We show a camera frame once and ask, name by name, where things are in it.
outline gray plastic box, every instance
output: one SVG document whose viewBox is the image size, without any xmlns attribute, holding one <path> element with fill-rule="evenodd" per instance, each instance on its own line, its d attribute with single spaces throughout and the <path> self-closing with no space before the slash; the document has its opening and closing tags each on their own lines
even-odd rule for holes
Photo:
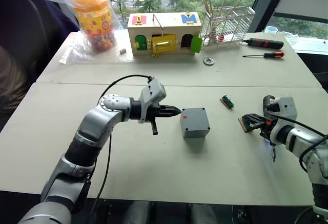
<svg viewBox="0 0 328 224">
<path fill-rule="evenodd" d="M 205 138 L 211 128 L 205 108 L 182 109 L 180 123 L 184 138 Z"/>
</svg>

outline wooden toy house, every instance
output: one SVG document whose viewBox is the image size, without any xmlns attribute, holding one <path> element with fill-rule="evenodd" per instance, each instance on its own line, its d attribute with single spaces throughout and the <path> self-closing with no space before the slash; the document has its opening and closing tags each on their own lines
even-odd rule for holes
<svg viewBox="0 0 328 224">
<path fill-rule="evenodd" d="M 197 12 L 130 14 L 128 22 L 133 55 L 194 54 L 200 30 Z"/>
</svg>

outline green door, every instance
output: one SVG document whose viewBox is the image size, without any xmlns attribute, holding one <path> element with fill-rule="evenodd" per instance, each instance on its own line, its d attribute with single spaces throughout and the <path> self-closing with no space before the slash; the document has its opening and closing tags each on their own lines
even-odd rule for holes
<svg viewBox="0 0 328 224">
<path fill-rule="evenodd" d="M 137 51 L 147 51 L 146 37 L 143 35 L 137 35 L 135 37 L 135 42 L 137 43 Z"/>
</svg>

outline plastic jar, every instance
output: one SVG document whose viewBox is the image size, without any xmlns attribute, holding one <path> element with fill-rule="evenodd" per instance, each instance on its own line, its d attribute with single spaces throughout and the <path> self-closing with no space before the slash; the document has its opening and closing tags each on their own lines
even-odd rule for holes
<svg viewBox="0 0 328 224">
<path fill-rule="evenodd" d="M 80 27 L 94 50 L 110 49 L 114 43 L 113 23 L 108 0 L 74 0 Z"/>
</svg>

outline orange handle screwdriver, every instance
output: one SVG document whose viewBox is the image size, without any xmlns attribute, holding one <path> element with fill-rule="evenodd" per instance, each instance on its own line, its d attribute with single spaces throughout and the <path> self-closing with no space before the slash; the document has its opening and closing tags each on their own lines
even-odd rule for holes
<svg viewBox="0 0 328 224">
<path fill-rule="evenodd" d="M 263 55 L 247 55 L 242 57 L 249 57 L 249 56 L 263 56 L 264 58 L 282 58 L 284 56 L 284 53 L 281 51 L 271 52 L 271 53 L 265 53 Z"/>
</svg>

